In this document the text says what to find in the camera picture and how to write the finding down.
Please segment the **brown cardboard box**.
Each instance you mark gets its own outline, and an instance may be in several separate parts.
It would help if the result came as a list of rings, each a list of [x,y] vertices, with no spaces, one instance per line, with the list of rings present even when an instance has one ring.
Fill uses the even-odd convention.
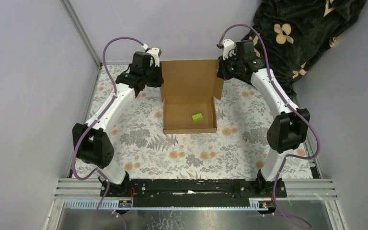
[[[222,97],[223,79],[217,77],[216,59],[161,62],[164,134],[215,133],[215,100]],[[192,115],[203,119],[194,122]]]

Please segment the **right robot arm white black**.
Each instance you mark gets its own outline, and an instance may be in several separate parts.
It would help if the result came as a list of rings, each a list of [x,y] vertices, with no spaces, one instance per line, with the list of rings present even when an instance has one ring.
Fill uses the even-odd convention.
[[[308,130],[305,122],[309,121],[310,113],[307,109],[300,109],[287,96],[266,60],[255,53],[251,40],[233,42],[225,39],[217,46],[223,51],[218,58],[217,77],[250,83],[273,113],[273,122],[266,134],[270,151],[255,185],[259,196],[268,197],[279,185],[275,180],[280,179],[280,166],[285,156],[305,141]]]

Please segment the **small green object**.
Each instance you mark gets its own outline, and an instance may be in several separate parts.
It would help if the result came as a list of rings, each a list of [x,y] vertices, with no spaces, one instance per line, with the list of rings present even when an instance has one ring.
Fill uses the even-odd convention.
[[[196,121],[200,121],[200,120],[202,120],[202,119],[203,119],[203,115],[202,115],[201,113],[197,113],[197,114],[192,115],[192,120],[193,120],[194,122],[196,122]]]

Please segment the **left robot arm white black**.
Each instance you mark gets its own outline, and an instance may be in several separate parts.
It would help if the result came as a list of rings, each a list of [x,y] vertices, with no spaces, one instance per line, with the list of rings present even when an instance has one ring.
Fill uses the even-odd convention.
[[[131,64],[116,78],[116,88],[100,109],[84,124],[76,123],[72,129],[73,159],[92,164],[97,172],[111,183],[111,191],[118,197],[129,192],[128,173],[114,157],[110,141],[111,131],[127,105],[147,86],[158,88],[164,83],[160,63],[161,50],[150,48],[137,51]]]

